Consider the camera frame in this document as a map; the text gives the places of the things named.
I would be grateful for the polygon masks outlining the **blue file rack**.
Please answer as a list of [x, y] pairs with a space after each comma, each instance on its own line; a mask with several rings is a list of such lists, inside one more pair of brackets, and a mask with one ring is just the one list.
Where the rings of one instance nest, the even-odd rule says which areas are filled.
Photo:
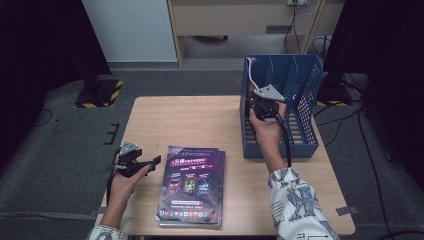
[[319, 143], [312, 127], [312, 112], [322, 79], [322, 64], [313, 54], [248, 55], [244, 60], [240, 99], [240, 122], [243, 156], [246, 159], [262, 156], [249, 118], [245, 117], [245, 100], [249, 89], [247, 58], [257, 59], [252, 77], [259, 88], [273, 85], [284, 97], [284, 123], [288, 144], [282, 143], [282, 153], [293, 158], [310, 158]]

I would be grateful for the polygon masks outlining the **person's right hand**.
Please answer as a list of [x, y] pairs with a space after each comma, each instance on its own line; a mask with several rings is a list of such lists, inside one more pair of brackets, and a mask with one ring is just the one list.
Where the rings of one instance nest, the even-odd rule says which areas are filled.
[[250, 110], [249, 121], [254, 128], [268, 172], [286, 168], [287, 164], [280, 153], [283, 131], [278, 123], [259, 120], [253, 109]]

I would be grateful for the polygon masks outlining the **person's left hand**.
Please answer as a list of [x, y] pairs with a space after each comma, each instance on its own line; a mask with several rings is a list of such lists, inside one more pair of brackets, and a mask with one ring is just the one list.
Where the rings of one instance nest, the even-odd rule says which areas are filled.
[[125, 177], [115, 170], [112, 174], [112, 181], [109, 191], [107, 208], [109, 210], [120, 209], [123, 211], [131, 197], [138, 182], [144, 178], [150, 170], [150, 166], [144, 166], [132, 177]]

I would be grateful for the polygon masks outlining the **dark curtain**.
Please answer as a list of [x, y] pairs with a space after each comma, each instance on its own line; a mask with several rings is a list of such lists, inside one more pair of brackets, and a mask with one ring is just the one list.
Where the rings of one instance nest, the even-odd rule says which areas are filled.
[[109, 66], [82, 0], [0, 0], [0, 174], [48, 92]]
[[369, 78], [368, 112], [424, 192], [424, 0], [345, 0], [324, 69], [326, 88], [344, 73]]

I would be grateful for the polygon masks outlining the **beige wooden cabinet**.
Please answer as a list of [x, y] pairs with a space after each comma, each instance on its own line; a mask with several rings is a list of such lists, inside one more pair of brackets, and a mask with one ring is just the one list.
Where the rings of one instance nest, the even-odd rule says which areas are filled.
[[177, 62], [191, 36], [284, 35], [283, 49], [305, 54], [320, 36], [331, 36], [346, 0], [167, 0]]

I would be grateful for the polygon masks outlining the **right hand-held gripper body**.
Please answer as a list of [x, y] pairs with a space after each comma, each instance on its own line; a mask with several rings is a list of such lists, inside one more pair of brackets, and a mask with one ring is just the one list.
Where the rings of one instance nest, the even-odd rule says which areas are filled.
[[250, 92], [250, 106], [261, 121], [276, 121], [279, 116], [279, 104], [285, 97], [273, 86], [268, 85]]

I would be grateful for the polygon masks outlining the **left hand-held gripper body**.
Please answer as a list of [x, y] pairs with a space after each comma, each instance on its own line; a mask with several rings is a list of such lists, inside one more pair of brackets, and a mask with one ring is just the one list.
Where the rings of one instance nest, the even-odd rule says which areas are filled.
[[115, 168], [121, 175], [130, 178], [144, 167], [141, 162], [137, 161], [141, 155], [142, 150], [136, 144], [124, 141], [118, 150], [118, 162], [115, 164]]

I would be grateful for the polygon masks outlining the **black and red magazine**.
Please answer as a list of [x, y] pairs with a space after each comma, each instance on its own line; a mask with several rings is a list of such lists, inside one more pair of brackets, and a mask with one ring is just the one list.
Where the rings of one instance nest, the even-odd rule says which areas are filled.
[[254, 57], [248, 57], [247, 63], [248, 63], [248, 79], [249, 79], [249, 89], [251, 92], [253, 92], [255, 95], [258, 94], [259, 87], [255, 83], [252, 77], [252, 70], [253, 66], [256, 63], [257, 59]]

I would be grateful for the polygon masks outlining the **white partition panel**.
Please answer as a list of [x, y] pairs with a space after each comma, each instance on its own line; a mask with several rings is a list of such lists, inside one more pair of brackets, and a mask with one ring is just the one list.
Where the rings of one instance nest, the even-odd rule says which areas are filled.
[[176, 62], [167, 0], [82, 0], [108, 62]]

